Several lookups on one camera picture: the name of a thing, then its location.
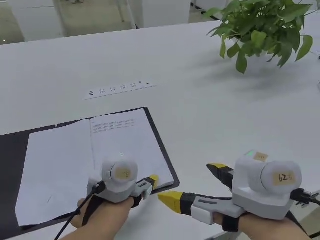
finger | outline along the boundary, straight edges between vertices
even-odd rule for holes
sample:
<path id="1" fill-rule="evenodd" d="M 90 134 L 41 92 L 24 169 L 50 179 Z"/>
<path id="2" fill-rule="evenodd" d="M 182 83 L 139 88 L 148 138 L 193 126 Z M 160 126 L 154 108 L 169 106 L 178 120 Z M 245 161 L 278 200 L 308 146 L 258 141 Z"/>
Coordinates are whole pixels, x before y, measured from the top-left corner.
<path id="1" fill-rule="evenodd" d="M 84 199 L 84 198 L 81 198 L 81 199 L 78 201 L 77 206 L 80 207 L 80 205 L 81 205 L 84 201 L 85 201 L 85 199 Z"/>
<path id="2" fill-rule="evenodd" d="M 224 219 L 224 216 L 218 212 L 215 212 L 213 214 L 213 222 L 215 224 L 219 224 L 219 225 L 222 225 L 222 222 L 223 222 L 223 219 Z"/>
<path id="3" fill-rule="evenodd" d="M 82 217 L 75 216 L 71 221 L 71 225 L 77 229 L 81 228 L 82 227 Z"/>

chair leg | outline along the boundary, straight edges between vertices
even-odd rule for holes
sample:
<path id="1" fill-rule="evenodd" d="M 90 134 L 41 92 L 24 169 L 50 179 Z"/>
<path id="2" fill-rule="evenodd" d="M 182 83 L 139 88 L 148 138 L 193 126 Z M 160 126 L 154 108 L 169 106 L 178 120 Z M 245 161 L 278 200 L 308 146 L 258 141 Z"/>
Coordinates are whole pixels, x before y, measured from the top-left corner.
<path id="1" fill-rule="evenodd" d="M 133 12 L 132 12 L 131 5 L 130 5 L 129 0 L 126 0 L 126 6 L 127 6 L 127 10 L 128 10 L 130 22 L 131 22 L 131 27 L 132 27 L 132 29 L 137 29 L 135 17 L 134 17 L 134 14 L 133 14 Z"/>
<path id="2" fill-rule="evenodd" d="M 120 0 L 115 0 L 115 3 L 116 3 L 116 6 L 118 7 L 118 10 L 119 10 L 119 14 L 120 14 L 120 18 L 121 18 L 121 21 L 124 22 L 125 19 L 124 19 L 124 15 L 122 13 L 122 9 L 121 9 L 121 4 L 119 2 Z"/>

green indicator light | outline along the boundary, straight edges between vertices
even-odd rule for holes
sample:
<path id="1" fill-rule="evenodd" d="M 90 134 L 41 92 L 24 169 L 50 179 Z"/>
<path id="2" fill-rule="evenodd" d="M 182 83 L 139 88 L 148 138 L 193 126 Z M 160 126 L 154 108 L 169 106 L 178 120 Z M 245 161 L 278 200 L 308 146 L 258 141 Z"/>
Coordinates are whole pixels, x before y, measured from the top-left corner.
<path id="1" fill-rule="evenodd" d="M 247 155 L 247 156 L 252 156 L 252 155 L 254 154 L 254 152 L 255 152 L 255 151 L 252 150 L 252 151 L 248 152 L 246 155 Z"/>

floor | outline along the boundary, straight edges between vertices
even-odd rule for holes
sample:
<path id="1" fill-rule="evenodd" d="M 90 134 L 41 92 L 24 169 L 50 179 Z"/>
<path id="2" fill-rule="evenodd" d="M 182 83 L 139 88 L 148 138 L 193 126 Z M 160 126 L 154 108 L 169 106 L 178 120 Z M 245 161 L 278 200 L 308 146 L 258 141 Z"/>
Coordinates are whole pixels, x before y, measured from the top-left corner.
<path id="1" fill-rule="evenodd" d="M 84 0 L 72 4 L 69 0 L 54 0 L 60 11 L 67 37 L 129 30 L 131 24 L 123 7 L 124 22 L 121 21 L 114 0 Z M 212 21 L 201 11 L 190 7 L 189 23 Z M 0 45 L 24 41 L 19 25 L 7 2 L 0 0 Z"/>

hand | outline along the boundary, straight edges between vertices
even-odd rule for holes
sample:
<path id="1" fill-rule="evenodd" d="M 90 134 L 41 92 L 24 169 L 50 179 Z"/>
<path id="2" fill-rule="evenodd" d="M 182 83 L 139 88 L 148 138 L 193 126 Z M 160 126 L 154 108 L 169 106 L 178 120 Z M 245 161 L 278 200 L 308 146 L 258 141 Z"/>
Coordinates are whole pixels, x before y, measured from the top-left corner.
<path id="1" fill-rule="evenodd" d="M 78 206 L 80 206 L 83 201 L 84 199 L 80 199 Z M 80 215 L 75 216 L 71 222 L 77 229 L 82 227 L 83 218 L 89 202 L 90 200 L 82 207 Z M 106 201 L 92 214 L 86 226 L 110 238 L 114 238 L 128 219 L 130 209 L 133 205 L 134 199 L 132 197 L 117 204 Z"/>

